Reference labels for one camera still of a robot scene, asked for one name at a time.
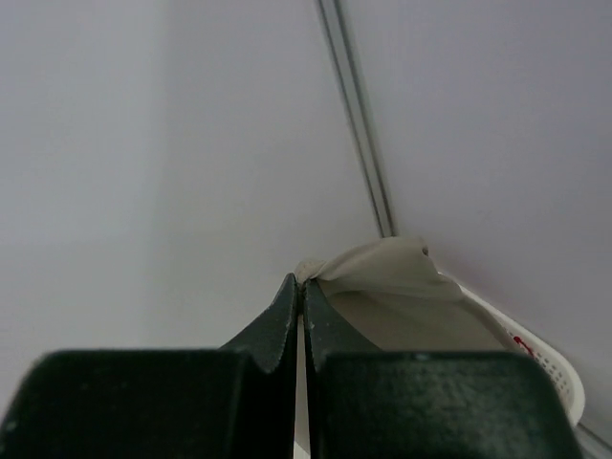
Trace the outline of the taupe grey bra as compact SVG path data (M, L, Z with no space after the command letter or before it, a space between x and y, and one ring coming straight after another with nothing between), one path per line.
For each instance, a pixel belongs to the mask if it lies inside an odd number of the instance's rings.
M502 325L434 265L419 237L383 238L333 259L304 259L330 305L385 351L518 351Z

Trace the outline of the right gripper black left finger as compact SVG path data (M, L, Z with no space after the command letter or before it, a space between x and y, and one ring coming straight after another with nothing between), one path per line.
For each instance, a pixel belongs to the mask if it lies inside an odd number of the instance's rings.
M290 458L299 289L217 349L64 350L23 379L5 458Z

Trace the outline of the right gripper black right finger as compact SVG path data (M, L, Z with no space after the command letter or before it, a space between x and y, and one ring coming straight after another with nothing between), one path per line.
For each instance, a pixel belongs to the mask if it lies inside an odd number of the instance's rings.
M385 352L303 289L315 458L579 458L553 383L514 352Z

